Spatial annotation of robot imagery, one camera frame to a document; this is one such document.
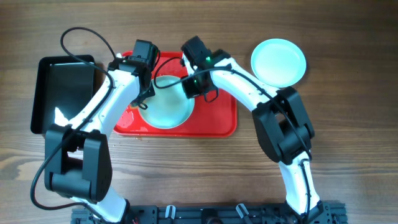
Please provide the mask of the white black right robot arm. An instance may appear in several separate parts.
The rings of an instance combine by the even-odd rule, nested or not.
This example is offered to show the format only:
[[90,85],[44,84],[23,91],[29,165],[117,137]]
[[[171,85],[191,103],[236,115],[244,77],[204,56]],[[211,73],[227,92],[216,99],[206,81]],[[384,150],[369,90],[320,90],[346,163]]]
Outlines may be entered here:
[[212,52],[194,36],[182,47],[182,79],[187,98],[223,90],[252,114],[261,149],[278,163],[290,209],[308,222],[321,202],[310,171],[311,139],[315,135],[299,93],[290,87],[279,89],[260,81],[243,69],[224,50]]

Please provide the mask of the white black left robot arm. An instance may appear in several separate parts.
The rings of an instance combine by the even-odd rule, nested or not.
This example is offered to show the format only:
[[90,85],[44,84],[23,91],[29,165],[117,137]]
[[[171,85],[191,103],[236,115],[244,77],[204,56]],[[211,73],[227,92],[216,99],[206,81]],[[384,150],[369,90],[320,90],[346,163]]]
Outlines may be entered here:
[[[30,187],[37,208],[83,206],[101,223],[137,223],[128,200],[111,187],[108,139],[128,105],[147,108],[143,101],[154,95],[151,77],[159,59],[156,45],[136,40],[131,56],[114,56],[102,70],[106,78],[89,103],[67,125],[51,125],[45,134],[45,159]],[[35,189],[41,175],[47,190],[72,202],[52,207],[39,203]]]

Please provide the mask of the light blue plate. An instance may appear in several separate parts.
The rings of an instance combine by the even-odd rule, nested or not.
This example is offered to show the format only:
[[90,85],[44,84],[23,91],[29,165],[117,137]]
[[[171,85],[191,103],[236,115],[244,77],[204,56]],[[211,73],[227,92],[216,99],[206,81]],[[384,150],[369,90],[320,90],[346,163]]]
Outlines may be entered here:
[[139,109],[141,118],[158,129],[172,129],[180,126],[190,117],[195,100],[188,99],[182,84],[159,89],[154,86],[155,95],[144,100],[147,109]]
[[307,71],[307,61],[302,50],[293,42],[268,39],[252,51],[251,68],[260,81],[285,88],[303,78]]

